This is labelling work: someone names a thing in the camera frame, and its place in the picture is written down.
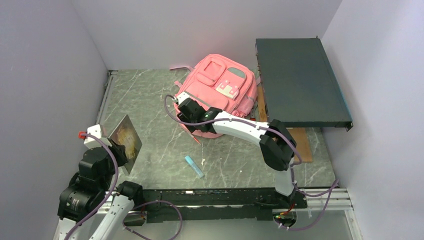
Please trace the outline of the aluminium frame rail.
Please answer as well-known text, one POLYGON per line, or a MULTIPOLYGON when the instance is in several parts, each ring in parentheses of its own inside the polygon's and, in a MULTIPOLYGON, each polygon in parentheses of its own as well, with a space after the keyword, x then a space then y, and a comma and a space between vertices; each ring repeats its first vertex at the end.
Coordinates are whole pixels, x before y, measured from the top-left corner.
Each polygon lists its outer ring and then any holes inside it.
POLYGON ((279 212, 272 220, 217 219, 132 225, 135 208, 127 214, 111 240, 361 240, 353 204, 345 188, 306 188, 298 192, 307 208, 279 212))

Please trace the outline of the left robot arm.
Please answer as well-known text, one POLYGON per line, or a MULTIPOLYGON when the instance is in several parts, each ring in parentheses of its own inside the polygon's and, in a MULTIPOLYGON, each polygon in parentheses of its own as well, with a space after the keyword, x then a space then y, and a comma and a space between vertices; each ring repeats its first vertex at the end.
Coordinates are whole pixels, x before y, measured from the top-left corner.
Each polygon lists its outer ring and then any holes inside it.
POLYGON ((127 147, 108 139, 87 150, 60 194, 58 240, 110 240, 131 210, 144 203, 143 187, 117 185, 116 172, 129 163, 127 147))

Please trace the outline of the pink student backpack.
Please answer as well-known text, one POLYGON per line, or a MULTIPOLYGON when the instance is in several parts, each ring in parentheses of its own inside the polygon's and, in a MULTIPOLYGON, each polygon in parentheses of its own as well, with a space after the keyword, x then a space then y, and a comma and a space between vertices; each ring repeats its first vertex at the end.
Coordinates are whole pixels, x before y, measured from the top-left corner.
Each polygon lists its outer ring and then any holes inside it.
MULTIPOLYGON (((257 100, 255 74, 244 65, 220 54, 209 54, 201 60, 179 87, 176 96, 187 92, 205 110, 221 109, 233 116, 245 118, 257 100)), ((194 136, 218 138, 223 134, 195 131, 194 136)))

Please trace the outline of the shiny gold foil book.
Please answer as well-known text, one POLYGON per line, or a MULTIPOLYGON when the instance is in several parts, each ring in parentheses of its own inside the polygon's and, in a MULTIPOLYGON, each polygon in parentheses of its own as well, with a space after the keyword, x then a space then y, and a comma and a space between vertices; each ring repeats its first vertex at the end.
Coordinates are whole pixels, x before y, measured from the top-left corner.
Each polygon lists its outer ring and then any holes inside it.
POLYGON ((122 170, 126 176, 129 176, 143 144, 128 114, 120 120, 108 139, 125 147, 127 163, 122 166, 122 170))

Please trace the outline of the red handled wrench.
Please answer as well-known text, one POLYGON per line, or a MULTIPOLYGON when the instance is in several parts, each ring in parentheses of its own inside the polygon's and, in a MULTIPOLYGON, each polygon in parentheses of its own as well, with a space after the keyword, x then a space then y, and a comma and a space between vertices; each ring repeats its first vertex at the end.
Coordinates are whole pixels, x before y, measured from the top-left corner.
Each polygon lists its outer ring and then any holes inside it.
POLYGON ((249 119, 251 119, 252 121, 256 121, 258 114, 259 114, 258 105, 255 103, 254 106, 252 107, 251 111, 250 111, 249 119))

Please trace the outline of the light blue eraser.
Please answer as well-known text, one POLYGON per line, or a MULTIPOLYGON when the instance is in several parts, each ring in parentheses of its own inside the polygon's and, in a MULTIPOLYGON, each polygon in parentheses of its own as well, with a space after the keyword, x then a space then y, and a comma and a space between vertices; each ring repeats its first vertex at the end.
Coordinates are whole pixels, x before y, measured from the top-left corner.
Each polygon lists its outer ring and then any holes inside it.
POLYGON ((200 179, 205 176, 202 170, 198 167, 198 165, 194 162, 194 160, 190 156, 187 155, 184 157, 184 159, 186 163, 193 169, 193 171, 196 173, 196 175, 200 179))

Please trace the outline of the dark green metal box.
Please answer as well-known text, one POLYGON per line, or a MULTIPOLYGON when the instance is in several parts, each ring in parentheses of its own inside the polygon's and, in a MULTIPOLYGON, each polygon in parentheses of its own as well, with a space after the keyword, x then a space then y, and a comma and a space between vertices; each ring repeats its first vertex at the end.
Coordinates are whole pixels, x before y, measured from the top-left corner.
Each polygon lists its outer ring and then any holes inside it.
POLYGON ((353 128, 353 118, 318 37, 258 38, 255 50, 271 120, 289 128, 353 128))

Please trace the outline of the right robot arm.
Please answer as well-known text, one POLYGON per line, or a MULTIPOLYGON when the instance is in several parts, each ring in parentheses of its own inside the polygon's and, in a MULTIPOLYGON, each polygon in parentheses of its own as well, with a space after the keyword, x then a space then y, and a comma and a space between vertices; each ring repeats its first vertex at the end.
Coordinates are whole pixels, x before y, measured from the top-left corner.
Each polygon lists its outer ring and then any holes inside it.
POLYGON ((234 116, 220 108, 204 109, 190 96, 175 98, 178 123, 189 132, 231 135, 248 141, 261 150, 265 164, 274 170, 276 203, 287 208, 295 201, 294 158, 296 141, 279 120, 257 122, 234 116))

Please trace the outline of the wooden board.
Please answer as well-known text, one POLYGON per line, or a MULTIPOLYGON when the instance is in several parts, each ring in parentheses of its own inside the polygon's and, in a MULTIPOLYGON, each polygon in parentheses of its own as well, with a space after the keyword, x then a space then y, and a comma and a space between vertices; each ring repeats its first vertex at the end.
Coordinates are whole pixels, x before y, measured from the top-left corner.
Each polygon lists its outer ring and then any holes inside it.
MULTIPOLYGON (((267 114, 267 105, 265 101, 264 90, 261 85, 257 86, 257 120, 260 122, 269 122, 267 114)), ((287 128, 293 139, 296 141, 296 149, 302 157, 303 163, 312 163, 313 156, 310 149, 309 140, 305 128, 287 128)))

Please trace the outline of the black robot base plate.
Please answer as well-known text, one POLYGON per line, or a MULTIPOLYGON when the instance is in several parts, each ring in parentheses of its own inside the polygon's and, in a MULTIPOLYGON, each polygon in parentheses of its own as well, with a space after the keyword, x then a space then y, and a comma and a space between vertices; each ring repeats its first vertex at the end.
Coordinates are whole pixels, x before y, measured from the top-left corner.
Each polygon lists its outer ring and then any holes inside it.
POLYGON ((273 187, 144 189, 135 203, 136 220, 165 221, 254 219, 270 221, 279 212, 307 208, 306 197, 296 192, 286 197, 273 187))

